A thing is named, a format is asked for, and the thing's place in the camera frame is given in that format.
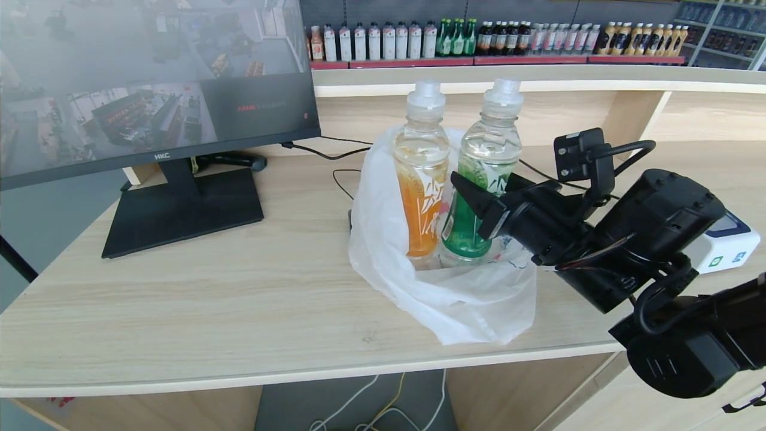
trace monitor screen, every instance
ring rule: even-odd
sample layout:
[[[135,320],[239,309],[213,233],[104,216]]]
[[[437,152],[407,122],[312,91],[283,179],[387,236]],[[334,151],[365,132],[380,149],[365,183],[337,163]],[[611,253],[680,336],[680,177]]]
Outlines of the monitor screen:
[[[3,189],[319,135],[298,0],[0,7]]]

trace monitor base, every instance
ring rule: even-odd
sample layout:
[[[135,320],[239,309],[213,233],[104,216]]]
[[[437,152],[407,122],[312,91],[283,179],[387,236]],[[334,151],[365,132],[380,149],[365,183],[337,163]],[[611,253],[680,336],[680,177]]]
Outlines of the monitor base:
[[[264,219],[250,169],[195,178],[186,159],[159,165],[168,183],[122,194],[102,258],[117,258]]]

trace green bottle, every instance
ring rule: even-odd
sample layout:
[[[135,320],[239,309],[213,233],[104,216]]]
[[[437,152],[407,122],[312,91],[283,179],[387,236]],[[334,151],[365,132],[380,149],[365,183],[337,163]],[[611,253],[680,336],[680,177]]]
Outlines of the green bottle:
[[[476,51],[476,19],[468,20],[468,29],[465,35],[465,46],[463,46],[463,55],[473,56]]]
[[[441,29],[439,30],[439,41],[436,49],[441,57],[450,55],[452,51],[452,38],[450,37],[450,19],[441,20]]]
[[[516,118],[523,101],[518,81],[495,80],[494,87],[484,94],[481,120],[468,129],[460,144],[457,172],[498,196],[505,191],[521,154]],[[443,267],[485,262],[492,241],[479,236],[476,231],[480,225],[481,220],[455,193],[441,233],[439,259]]]
[[[452,33],[452,55],[463,55],[463,47],[466,39],[463,37],[463,20],[455,20],[455,29]]]

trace white bottle cap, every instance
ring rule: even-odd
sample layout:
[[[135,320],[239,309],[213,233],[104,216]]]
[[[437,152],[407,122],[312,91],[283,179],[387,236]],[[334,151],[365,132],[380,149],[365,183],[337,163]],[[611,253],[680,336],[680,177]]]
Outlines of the white bottle cap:
[[[447,103],[447,97],[441,92],[441,84],[436,81],[418,81],[415,91],[407,95],[407,104],[426,110],[442,110]]]
[[[517,114],[521,111],[524,96],[519,93],[521,83],[508,79],[495,79],[495,85],[484,93],[484,101],[501,107],[518,107],[514,110]]]

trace white cable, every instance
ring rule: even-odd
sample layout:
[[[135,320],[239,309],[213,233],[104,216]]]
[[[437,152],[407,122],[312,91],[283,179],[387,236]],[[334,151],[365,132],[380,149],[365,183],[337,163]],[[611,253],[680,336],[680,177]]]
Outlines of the white cable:
[[[370,383],[367,383],[367,384],[366,384],[366,385],[364,385],[364,386],[363,386],[363,387],[362,387],[360,390],[356,391],[356,393],[354,394],[354,396],[352,396],[351,398],[349,398],[349,400],[348,400],[348,401],[346,401],[346,402],[345,402],[345,404],[343,404],[343,405],[342,405],[342,406],[341,406],[341,407],[340,407],[340,408],[339,408],[339,409],[338,409],[338,410],[337,410],[335,413],[331,414],[331,415],[330,415],[330,417],[328,417],[328,418],[327,418],[327,419],[325,419],[325,420],[315,420],[315,421],[314,421],[314,422],[311,424],[311,426],[309,426],[309,431],[319,431],[319,430],[320,430],[320,429],[322,429],[322,428],[323,428],[325,431],[327,431],[327,423],[328,423],[328,422],[329,422],[329,421],[330,421],[332,418],[334,418],[335,416],[338,416],[338,415],[339,415],[339,414],[340,414],[340,413],[343,411],[343,409],[345,409],[346,407],[348,407],[348,406],[349,406],[349,404],[351,404],[351,402],[352,402],[353,400],[356,400],[356,397],[357,397],[357,396],[359,396],[359,395],[360,395],[362,392],[364,392],[364,391],[365,391],[367,388],[369,388],[370,386],[372,386],[373,384],[375,384],[375,382],[376,382],[376,381],[378,381],[378,377],[380,377],[380,374],[379,374],[379,375],[377,375],[377,376],[375,376],[375,377],[373,377],[373,379],[372,379],[372,381],[370,381]]]
[[[390,407],[386,409],[386,411],[381,413],[378,417],[376,417],[372,422],[360,423],[359,425],[356,426],[356,428],[354,428],[354,431],[360,431],[361,427],[364,427],[361,429],[361,431],[368,431],[373,426],[375,426],[375,423],[378,422],[383,416],[385,416],[386,413],[390,413],[390,412],[396,412],[402,415],[410,423],[410,425],[412,425],[412,427],[415,428],[416,431],[428,431],[430,426],[434,424],[434,421],[436,421],[436,417],[439,416],[439,412],[441,411],[441,406],[442,404],[444,404],[444,398],[446,398],[446,394],[445,394],[446,386],[447,386],[447,368],[445,368],[442,371],[442,375],[441,375],[441,400],[439,401],[439,405],[436,407],[436,411],[434,412],[434,415],[431,417],[431,420],[428,421],[428,424],[426,424],[425,428],[423,429],[418,428],[417,425],[415,425],[415,422],[413,422],[412,419],[410,419],[406,414],[404,414],[403,411],[399,410],[396,407]]]

